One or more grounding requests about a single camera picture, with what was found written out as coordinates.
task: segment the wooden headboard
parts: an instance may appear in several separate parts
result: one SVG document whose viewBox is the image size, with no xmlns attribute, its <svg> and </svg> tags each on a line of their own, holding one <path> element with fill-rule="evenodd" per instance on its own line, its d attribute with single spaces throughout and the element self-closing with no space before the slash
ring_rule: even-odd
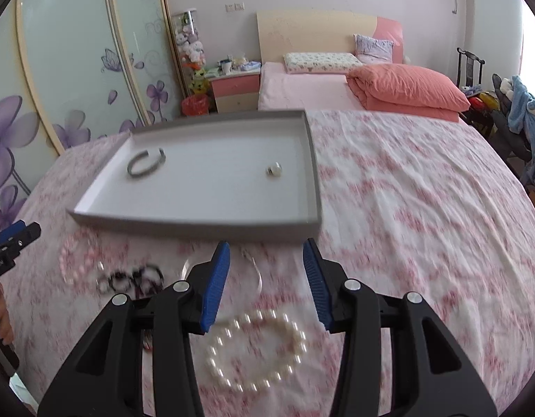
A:
<svg viewBox="0 0 535 417">
<path fill-rule="evenodd" d="M 258 35 L 262 62 L 283 62 L 293 51 L 354 53 L 354 34 L 390 39 L 397 62 L 403 58 L 403 30 L 399 22 L 349 11 L 258 11 Z"/>
</svg>

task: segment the pink floral bedsheet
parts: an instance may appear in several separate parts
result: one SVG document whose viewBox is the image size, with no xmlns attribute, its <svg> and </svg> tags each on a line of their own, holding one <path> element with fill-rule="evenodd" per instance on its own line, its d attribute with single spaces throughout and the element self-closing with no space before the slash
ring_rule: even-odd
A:
<svg viewBox="0 0 535 417">
<path fill-rule="evenodd" d="M 370 112 L 309 112 L 324 222 L 319 248 L 376 292 L 420 292 L 456 336 L 501 412 L 535 369 L 535 210 L 522 186 L 471 127 Z M 110 297 L 67 286 L 58 256 L 76 223 L 65 206 L 91 177 L 115 137 L 68 150 L 35 188 L 19 217 L 41 224 L 41 239 L 2 282 L 16 332 L 21 378 L 40 400 L 69 351 Z M 97 232 L 108 269 L 161 265 L 180 277 L 194 250 L 213 243 Z M 301 246 L 249 245 L 264 287 L 250 306 L 277 308 L 307 333 L 297 374 L 256 395 L 215 388 L 204 371 L 207 337 L 192 348 L 205 415 L 328 415 L 342 337 L 317 321 Z M 243 278 L 239 286 L 253 287 Z M 236 309 L 227 291 L 224 314 Z M 250 377 L 285 351 L 269 334 L 233 346 L 227 368 Z M 380 412 L 390 407 L 390 344 L 383 339 Z M 151 360 L 144 358 L 144 403 L 153 412 Z"/>
</svg>

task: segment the metal screw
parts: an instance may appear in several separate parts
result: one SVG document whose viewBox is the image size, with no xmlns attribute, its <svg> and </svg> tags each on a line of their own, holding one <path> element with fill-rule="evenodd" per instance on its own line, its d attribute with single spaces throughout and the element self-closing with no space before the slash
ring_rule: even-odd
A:
<svg viewBox="0 0 535 417">
<path fill-rule="evenodd" d="M 173 285 L 173 290 L 178 292 L 187 291 L 190 288 L 190 284 L 186 281 L 177 281 Z"/>
<path fill-rule="evenodd" d="M 346 288 L 347 290 L 359 290 L 361 286 L 362 285 L 360 284 L 360 282 L 356 279 L 347 279 L 346 281 L 344 281 L 344 288 Z"/>
<path fill-rule="evenodd" d="M 119 294 L 119 295 L 115 295 L 113 299 L 111 300 L 111 302 L 115 306 L 122 306 L 124 303 L 127 302 L 127 300 L 128 300 L 127 295 Z"/>
<path fill-rule="evenodd" d="M 415 291 L 408 292 L 406 295 L 406 299 L 408 299 L 413 304 L 419 304 L 422 302 L 422 295 L 419 293 L 416 293 Z"/>
</svg>

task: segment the silver bracelet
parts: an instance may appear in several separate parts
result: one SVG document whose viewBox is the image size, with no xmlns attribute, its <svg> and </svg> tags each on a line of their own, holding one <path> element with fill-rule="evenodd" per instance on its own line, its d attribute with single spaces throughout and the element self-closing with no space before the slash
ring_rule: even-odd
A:
<svg viewBox="0 0 535 417">
<path fill-rule="evenodd" d="M 146 168 L 146 169 L 144 169 L 142 171 L 133 172 L 132 168 L 134 167 L 134 165 L 138 161 L 142 160 L 143 158 L 147 158 L 147 157 L 149 157 L 149 152 L 147 150 L 144 150 L 144 151 L 142 151 L 140 153 L 137 153 L 134 156 L 134 158 L 128 162 L 128 166 L 127 166 L 128 175 L 130 175 L 133 178 L 140 178 L 140 177 L 145 177 L 146 175 L 150 175 L 152 172 L 157 171 L 159 169 L 159 167 L 167 159 L 166 156 L 165 156 L 165 152 L 163 151 L 163 149 L 160 148 L 160 157 L 157 159 L 157 161 L 154 164 L 152 164 L 149 168 Z"/>
</svg>

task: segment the blue gripper pad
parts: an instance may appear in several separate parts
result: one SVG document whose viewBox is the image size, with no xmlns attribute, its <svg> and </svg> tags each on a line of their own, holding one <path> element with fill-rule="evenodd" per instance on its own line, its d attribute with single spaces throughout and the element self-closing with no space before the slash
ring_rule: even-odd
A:
<svg viewBox="0 0 535 417">
<path fill-rule="evenodd" d="M 308 283 L 310 284 L 312 298 L 314 298 L 314 304 L 316 305 L 317 318 L 323 323 L 325 329 L 329 330 L 333 324 L 331 295 L 325 283 L 324 275 L 321 272 L 321 266 L 317 261 L 314 250 L 308 242 L 305 242 L 302 246 L 302 261 L 306 270 L 306 276 L 308 277 Z"/>
<path fill-rule="evenodd" d="M 213 272 L 210 275 L 210 282 L 205 288 L 202 301 L 202 317 L 200 318 L 200 327 L 206 333 L 210 330 L 211 325 L 215 322 L 223 288 L 227 280 L 227 274 L 230 266 L 230 248 L 229 243 L 224 242 L 221 252 L 213 265 Z"/>
<path fill-rule="evenodd" d="M 26 223 L 22 220 L 16 221 L 0 233 L 0 244 L 15 236 L 18 232 L 26 229 Z"/>
</svg>

